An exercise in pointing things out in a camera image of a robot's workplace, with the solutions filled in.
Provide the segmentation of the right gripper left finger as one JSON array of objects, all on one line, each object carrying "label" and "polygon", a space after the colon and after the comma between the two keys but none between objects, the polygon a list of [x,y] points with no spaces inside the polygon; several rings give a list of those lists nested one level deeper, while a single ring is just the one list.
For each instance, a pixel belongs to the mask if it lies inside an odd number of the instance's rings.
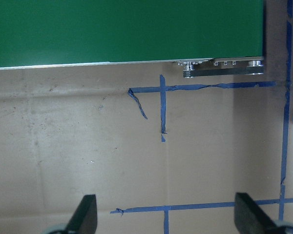
[{"label": "right gripper left finger", "polygon": [[64,229],[65,234],[94,234],[97,230],[96,195],[85,195]]}]

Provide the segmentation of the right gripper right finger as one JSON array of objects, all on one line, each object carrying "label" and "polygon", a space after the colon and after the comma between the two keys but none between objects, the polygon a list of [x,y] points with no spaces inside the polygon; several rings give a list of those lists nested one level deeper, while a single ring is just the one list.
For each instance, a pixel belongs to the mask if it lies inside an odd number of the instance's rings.
[{"label": "right gripper right finger", "polygon": [[236,193],[234,223],[240,234],[273,234],[277,225],[247,193]]}]

